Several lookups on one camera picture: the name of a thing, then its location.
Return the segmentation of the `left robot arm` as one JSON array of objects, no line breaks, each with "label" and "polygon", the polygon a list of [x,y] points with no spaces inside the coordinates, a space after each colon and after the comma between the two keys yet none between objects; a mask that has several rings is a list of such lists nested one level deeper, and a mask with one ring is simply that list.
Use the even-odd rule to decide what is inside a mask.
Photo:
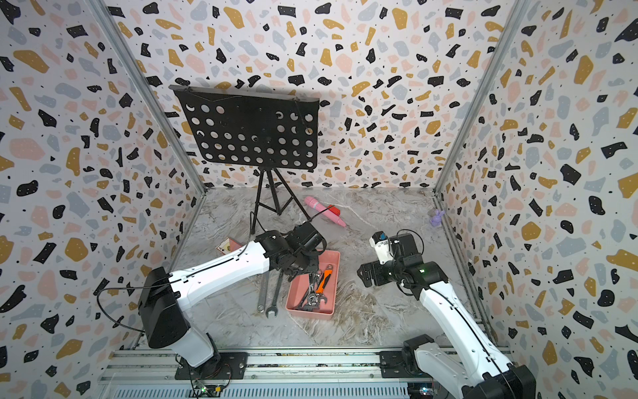
[{"label": "left robot arm", "polygon": [[169,349],[192,369],[215,367],[214,341],[186,312],[240,280],[277,270],[293,278],[318,270],[326,239],[307,221],[287,233],[265,231],[236,251],[189,269],[153,269],[141,289],[139,314],[149,347]]}]

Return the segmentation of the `large silver combination wrench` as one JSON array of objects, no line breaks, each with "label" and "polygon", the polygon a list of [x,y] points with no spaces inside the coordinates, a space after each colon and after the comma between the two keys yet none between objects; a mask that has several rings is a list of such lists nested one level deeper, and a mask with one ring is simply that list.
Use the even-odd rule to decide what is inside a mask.
[{"label": "large silver combination wrench", "polygon": [[270,304],[270,306],[266,309],[265,314],[267,318],[270,317],[277,317],[278,314],[278,307],[277,307],[277,303],[279,300],[279,294],[280,294],[280,290],[281,290],[281,286],[282,286],[282,281],[283,281],[283,277],[284,277],[284,273],[281,272],[279,274],[279,276],[277,277],[277,284],[274,290],[274,294],[272,297],[272,302]]}]

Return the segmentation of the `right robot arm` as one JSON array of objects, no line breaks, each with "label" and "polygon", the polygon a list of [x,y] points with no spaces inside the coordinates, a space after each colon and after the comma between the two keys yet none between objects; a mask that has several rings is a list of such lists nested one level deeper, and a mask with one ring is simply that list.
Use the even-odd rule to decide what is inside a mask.
[{"label": "right robot arm", "polygon": [[377,259],[357,270],[362,283],[367,288],[396,284],[434,317],[457,353],[450,357],[432,337],[422,334],[403,343],[400,361],[388,361],[389,368],[411,376],[428,375],[451,398],[534,397],[532,372],[516,365],[490,341],[443,269],[434,261],[424,261],[425,248],[416,244],[412,231],[401,230],[392,237],[379,231],[370,245]]}]

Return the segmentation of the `long silver combination wrench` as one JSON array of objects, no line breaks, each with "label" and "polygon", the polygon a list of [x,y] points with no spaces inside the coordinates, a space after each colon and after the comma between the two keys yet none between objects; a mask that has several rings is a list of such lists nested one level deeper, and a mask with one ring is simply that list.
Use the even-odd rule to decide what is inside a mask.
[{"label": "long silver combination wrench", "polygon": [[257,311],[261,314],[265,311],[265,308],[266,308],[268,283],[269,283],[269,271],[261,275],[259,300],[257,305]]}]

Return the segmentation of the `orange handled adjustable wrench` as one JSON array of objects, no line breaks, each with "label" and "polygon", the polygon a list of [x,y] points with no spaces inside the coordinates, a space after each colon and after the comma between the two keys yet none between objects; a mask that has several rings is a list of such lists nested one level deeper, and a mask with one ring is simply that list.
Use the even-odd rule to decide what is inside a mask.
[{"label": "orange handled adjustable wrench", "polygon": [[317,275],[312,278],[308,288],[307,304],[314,309],[317,309],[320,304],[326,304],[328,302],[325,290],[327,283],[332,276],[334,266],[329,264],[324,270],[319,270]]}]

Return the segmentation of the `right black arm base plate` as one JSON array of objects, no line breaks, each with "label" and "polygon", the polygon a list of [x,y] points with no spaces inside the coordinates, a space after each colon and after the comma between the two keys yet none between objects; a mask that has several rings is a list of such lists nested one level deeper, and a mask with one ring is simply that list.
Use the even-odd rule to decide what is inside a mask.
[{"label": "right black arm base plate", "polygon": [[383,378],[427,378],[429,374],[422,372],[415,359],[405,351],[379,352],[380,372]]}]

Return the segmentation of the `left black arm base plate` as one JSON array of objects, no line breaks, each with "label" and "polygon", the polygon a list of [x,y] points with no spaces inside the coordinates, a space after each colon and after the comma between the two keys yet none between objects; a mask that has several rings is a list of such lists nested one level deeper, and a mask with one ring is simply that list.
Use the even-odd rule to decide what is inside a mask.
[{"label": "left black arm base plate", "polygon": [[192,367],[184,359],[179,359],[179,366],[174,374],[178,381],[221,381],[243,379],[248,365],[247,352],[221,352],[199,367]]}]

